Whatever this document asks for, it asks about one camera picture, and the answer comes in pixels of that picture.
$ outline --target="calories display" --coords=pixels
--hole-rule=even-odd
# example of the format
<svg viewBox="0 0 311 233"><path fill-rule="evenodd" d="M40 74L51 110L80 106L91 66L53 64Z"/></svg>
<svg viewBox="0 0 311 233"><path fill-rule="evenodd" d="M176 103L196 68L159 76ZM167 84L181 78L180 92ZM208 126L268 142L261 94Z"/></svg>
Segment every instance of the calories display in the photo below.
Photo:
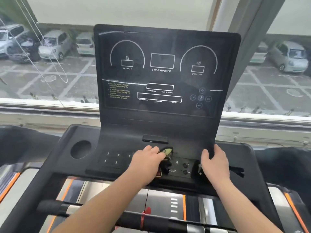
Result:
<svg viewBox="0 0 311 233"><path fill-rule="evenodd" d="M225 39L108 32L99 47L105 107L214 117L226 94Z"/></svg>

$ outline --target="parking lot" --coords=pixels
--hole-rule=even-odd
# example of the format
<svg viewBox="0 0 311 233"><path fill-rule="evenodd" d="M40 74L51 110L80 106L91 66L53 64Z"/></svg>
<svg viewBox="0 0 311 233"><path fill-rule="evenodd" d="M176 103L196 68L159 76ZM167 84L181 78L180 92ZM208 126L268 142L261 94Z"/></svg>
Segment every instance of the parking lot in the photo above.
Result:
<svg viewBox="0 0 311 233"><path fill-rule="evenodd" d="M74 51L59 65L41 60L33 66L1 59L0 78L24 99L85 101L86 98L96 103L98 97L95 58L81 57ZM259 107L257 113L278 115L293 110L292 115L307 116L311 113L311 78L282 74L266 59L262 65L247 66L224 111L228 107L230 111L247 113Z"/></svg>

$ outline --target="hand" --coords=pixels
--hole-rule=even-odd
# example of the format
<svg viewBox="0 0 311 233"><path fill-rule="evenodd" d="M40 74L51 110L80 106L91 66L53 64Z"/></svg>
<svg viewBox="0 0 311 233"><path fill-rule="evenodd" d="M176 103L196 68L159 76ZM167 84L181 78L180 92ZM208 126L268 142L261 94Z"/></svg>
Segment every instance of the hand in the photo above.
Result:
<svg viewBox="0 0 311 233"><path fill-rule="evenodd" d="M143 150L138 150L132 158L127 172L134 174L141 181L142 187L149 184L156 176L160 162L165 158L160 149L147 145Z"/></svg>
<svg viewBox="0 0 311 233"><path fill-rule="evenodd" d="M213 187L216 188L217 185L222 185L223 182L230 182L230 172L226 153L216 144L214 145L214 152L214 157L210 159L208 151L204 149L202 151L201 164L206 177Z"/></svg>

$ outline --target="distance display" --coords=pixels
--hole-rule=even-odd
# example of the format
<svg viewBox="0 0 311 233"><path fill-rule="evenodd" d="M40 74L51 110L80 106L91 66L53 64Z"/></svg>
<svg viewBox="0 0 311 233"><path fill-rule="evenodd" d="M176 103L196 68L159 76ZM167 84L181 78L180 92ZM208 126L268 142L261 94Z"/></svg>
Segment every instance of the distance display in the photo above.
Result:
<svg viewBox="0 0 311 233"><path fill-rule="evenodd" d="M104 106L215 117L227 94L236 39L196 32L100 33Z"/></svg>

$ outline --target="treadmill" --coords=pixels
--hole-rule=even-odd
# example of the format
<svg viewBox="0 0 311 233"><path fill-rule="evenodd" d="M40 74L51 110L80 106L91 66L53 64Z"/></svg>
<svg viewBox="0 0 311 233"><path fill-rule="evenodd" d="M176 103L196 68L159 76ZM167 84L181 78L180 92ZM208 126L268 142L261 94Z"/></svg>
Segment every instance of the treadmill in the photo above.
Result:
<svg viewBox="0 0 311 233"><path fill-rule="evenodd" d="M114 181L146 145L173 149L169 165L161 166L162 175L147 189L217 197L200 164L201 151L213 156L214 143L227 154L233 184L283 230L253 149L215 141L240 36L99 24L94 38L101 127L67 129L0 232L39 232L48 215L69 216L80 205L56 201L68 178ZM116 225L151 232L236 232L128 211Z"/></svg>

